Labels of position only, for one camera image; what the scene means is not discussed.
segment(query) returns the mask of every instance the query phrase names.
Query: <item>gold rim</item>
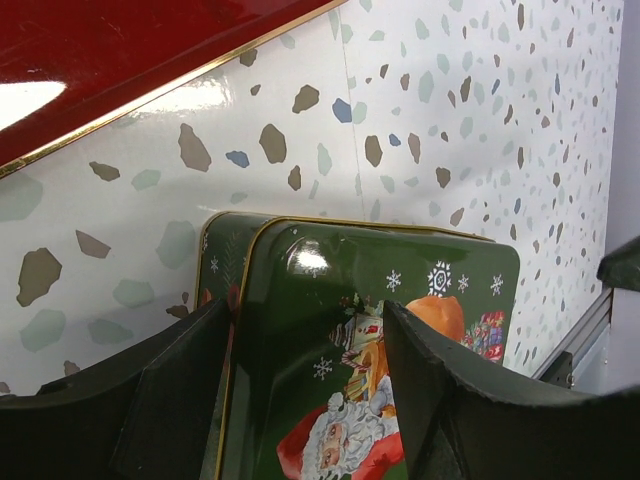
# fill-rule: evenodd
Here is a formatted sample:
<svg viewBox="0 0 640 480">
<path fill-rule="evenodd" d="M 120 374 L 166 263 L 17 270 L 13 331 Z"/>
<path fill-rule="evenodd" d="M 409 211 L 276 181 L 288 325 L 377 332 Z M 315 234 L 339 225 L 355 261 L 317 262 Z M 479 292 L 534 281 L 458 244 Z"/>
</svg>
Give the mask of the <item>gold rim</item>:
<svg viewBox="0 0 640 480">
<path fill-rule="evenodd" d="M 229 213 L 233 213 L 233 214 L 239 214 L 239 215 L 269 215 L 269 214 L 265 214 L 265 213 L 256 213 L 256 212 L 241 212 L 241 211 L 224 211 L 224 212 L 218 212 L 215 215 L 213 215 L 209 220 L 207 220 L 207 222 L 204 224 L 204 226 L 202 227 L 202 232 L 200 233 L 200 253 L 199 253 L 199 262 L 198 262 L 198 272 L 197 272 L 197 277 L 196 277 L 196 292 L 195 292 L 195 303 L 194 303 L 194 309 L 198 307 L 198 301 L 199 301 L 199 296 L 200 296 L 200 286 L 201 286 L 201 280 L 202 280 L 202 258 L 204 256 L 204 237 L 207 234 L 207 229 L 211 226 L 211 224 L 217 220 L 218 218 L 222 217 L 223 215 L 229 214 Z M 343 226 L 343 227 L 369 227 L 369 228 L 384 228 L 384 229 L 389 229 L 389 230 L 395 230 L 395 231 L 405 231 L 405 232 L 422 232 L 422 233 L 443 233 L 443 234 L 447 234 L 447 235 L 451 235 L 451 236 L 455 236 L 455 237 L 461 237 L 461 238 L 467 238 L 467 239 L 472 239 L 472 240 L 480 240 L 483 242 L 492 242 L 495 243 L 494 240 L 491 240 L 490 238 L 487 237 L 483 237 L 480 235 L 474 235 L 471 233 L 465 233 L 465 232 L 457 232 L 455 230 L 449 230 L 446 228 L 440 228 L 440 227 L 422 227 L 422 226 L 418 226 L 418 225 L 401 225 L 401 224 L 392 224 L 392 223 L 373 223 L 373 222 L 365 222 L 365 221 L 359 221 L 359 220 L 352 220 L 352 221 L 346 221 L 346 220 L 336 220 L 336 219 L 329 219 L 329 218 L 315 218 L 315 217 L 298 217 L 298 216 L 273 216 L 273 218 L 267 220 L 264 224 L 262 224 L 260 226 L 260 228 L 256 231 L 256 233 L 253 235 L 253 237 L 251 238 L 251 241 L 249 242 L 249 246 L 247 247 L 247 261 L 245 262 L 244 265 L 244 270 L 242 272 L 242 279 L 240 281 L 240 294 L 239 294 L 239 300 L 238 300 L 238 309 L 237 309 L 237 313 L 236 313 L 236 321 L 239 321 L 240 319 L 240 315 L 241 315 L 241 310 L 242 310 L 242 304 L 244 303 L 244 297 L 246 294 L 246 288 L 247 288 L 247 280 L 249 278 L 249 267 L 251 265 L 251 259 L 253 257 L 253 251 L 255 249 L 255 246 L 258 242 L 258 240 L 260 239 L 261 235 L 266 232 L 269 228 L 271 228 L 273 225 L 280 223 L 280 222 L 301 222 L 301 223 L 315 223 L 315 224 L 323 224 L 323 225 L 338 225 L 338 226 Z M 223 455 L 224 455 L 224 448 L 225 448 L 225 434 L 226 434 L 226 430 L 227 430 L 227 420 L 228 420 L 228 416 L 229 416 L 229 409 L 231 407 L 231 402 L 229 401 L 229 395 L 230 395 L 230 391 L 231 391 L 231 379 L 232 379 L 232 368 L 231 365 L 229 365 L 229 371 L 227 372 L 227 376 L 226 376 L 226 385 L 225 385 L 225 392 L 224 392 L 224 400 L 223 400 L 223 405 L 222 405 L 222 421 L 220 422 L 220 434 L 218 436 L 218 453 L 217 453 L 217 458 L 216 458 L 216 468 L 215 468 L 215 474 L 214 474 L 214 479 L 215 480 L 220 480 L 220 473 L 221 473 L 221 468 L 222 468 L 222 459 L 223 459 Z"/>
<path fill-rule="evenodd" d="M 166 93 L 169 93 L 171 90 L 175 90 L 176 88 L 181 87 L 185 83 L 190 82 L 191 80 L 207 73 L 208 71 L 213 70 L 214 68 L 219 67 L 220 65 L 227 63 L 230 60 L 233 60 L 234 58 L 242 55 L 248 50 L 259 47 L 263 43 L 266 43 L 269 40 L 272 40 L 275 37 L 282 35 L 283 33 L 286 33 L 289 30 L 302 25 L 303 23 L 308 22 L 309 20 L 313 20 L 315 17 L 318 17 L 324 13 L 327 13 L 329 10 L 339 5 L 342 5 L 346 1 L 347 0 L 333 0 L 329 2 L 327 5 L 317 8 L 307 13 L 306 15 L 303 15 L 302 17 L 297 18 L 296 20 L 293 20 L 279 28 L 276 28 L 275 30 L 269 33 L 262 35 L 261 37 L 258 37 L 255 40 L 247 42 L 244 45 L 241 45 L 240 47 L 231 50 L 229 53 L 221 55 L 215 60 L 212 60 L 211 62 L 208 62 L 205 65 L 190 71 L 189 73 L 181 75 L 177 79 L 172 80 L 171 82 L 166 83 L 163 86 L 158 87 L 149 93 L 146 93 L 145 95 L 142 95 L 136 100 L 132 100 L 131 102 L 126 103 L 122 107 L 116 108 L 115 110 L 98 117 L 96 120 L 93 120 L 87 123 L 86 125 L 79 127 L 61 136 L 58 139 L 53 140 L 33 150 L 30 153 L 27 153 L 21 157 L 18 157 L 15 160 L 11 160 L 9 163 L 0 166 L 0 179 L 6 177 L 7 175 L 17 172 L 18 170 L 26 167 L 27 165 L 34 163 L 37 160 L 40 160 L 43 157 L 46 157 L 50 153 L 53 153 L 56 150 L 59 150 L 60 148 L 66 145 L 69 145 L 70 143 L 84 137 L 85 135 L 88 135 L 89 133 L 97 130 L 98 128 L 104 127 L 105 125 L 113 122 L 114 120 L 117 120 L 118 118 L 126 115 L 127 113 L 130 113 L 133 110 L 142 107 L 143 105 L 155 100 L 156 98 Z"/>
</svg>

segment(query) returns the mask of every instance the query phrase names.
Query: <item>red lacquered surface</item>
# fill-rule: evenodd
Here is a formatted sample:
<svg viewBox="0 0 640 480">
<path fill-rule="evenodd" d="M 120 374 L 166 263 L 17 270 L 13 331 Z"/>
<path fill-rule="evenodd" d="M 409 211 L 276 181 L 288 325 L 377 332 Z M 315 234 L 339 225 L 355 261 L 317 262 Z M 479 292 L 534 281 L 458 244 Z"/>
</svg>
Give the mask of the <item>red lacquered surface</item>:
<svg viewBox="0 0 640 480">
<path fill-rule="evenodd" d="M 16 100 L 1 108 L 12 109 L 15 117 L 33 109 L 32 101 L 36 105 L 23 118 L 0 118 L 0 168 L 33 157 L 49 142 L 248 42 L 339 3 L 0 0 L 0 95 L 4 92 L 6 99 L 11 88 L 19 87 L 29 98 L 18 104 L 19 97 L 11 96 Z M 52 84 L 34 82 L 58 82 L 52 94 L 62 91 L 37 108 L 37 95 L 51 91 Z"/>
</svg>

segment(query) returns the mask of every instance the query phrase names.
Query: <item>green tin box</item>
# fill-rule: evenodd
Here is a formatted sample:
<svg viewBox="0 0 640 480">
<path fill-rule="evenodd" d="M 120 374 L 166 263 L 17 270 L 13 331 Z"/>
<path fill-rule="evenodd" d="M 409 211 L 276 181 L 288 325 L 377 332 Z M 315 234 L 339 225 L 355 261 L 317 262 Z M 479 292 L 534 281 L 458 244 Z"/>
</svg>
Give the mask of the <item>green tin box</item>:
<svg viewBox="0 0 640 480">
<path fill-rule="evenodd" d="M 236 315 L 216 480 L 407 478 L 385 299 L 502 363 L 520 265 L 509 246 L 437 228 L 235 212 L 212 218 L 201 246 L 198 304 L 227 298 Z"/>
</svg>

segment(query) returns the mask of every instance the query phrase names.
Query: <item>terrazzo wallpaper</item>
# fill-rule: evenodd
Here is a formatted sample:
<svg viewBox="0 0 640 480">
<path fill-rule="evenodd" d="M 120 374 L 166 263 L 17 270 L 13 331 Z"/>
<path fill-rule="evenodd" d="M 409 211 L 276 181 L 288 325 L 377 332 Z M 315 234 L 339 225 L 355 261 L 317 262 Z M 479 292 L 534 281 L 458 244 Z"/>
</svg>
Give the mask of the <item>terrazzo wallpaper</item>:
<svg viewBox="0 0 640 480">
<path fill-rule="evenodd" d="M 191 309 L 220 210 L 518 249 L 505 365 L 597 297 L 623 0 L 351 0 L 0 181 L 0 393 Z"/>
</svg>

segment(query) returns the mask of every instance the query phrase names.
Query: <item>metal rail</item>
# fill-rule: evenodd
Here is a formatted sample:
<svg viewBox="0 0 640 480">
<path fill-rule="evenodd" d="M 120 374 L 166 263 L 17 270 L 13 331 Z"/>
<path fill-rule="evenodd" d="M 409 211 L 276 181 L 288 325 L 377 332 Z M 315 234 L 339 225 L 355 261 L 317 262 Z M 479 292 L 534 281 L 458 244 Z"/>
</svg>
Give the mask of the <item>metal rail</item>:
<svg viewBox="0 0 640 480">
<path fill-rule="evenodd" d="M 573 365 L 578 365 L 611 322 L 612 304 L 613 290 L 606 288 L 532 377 L 539 380 L 562 352 L 571 353 Z"/>
</svg>

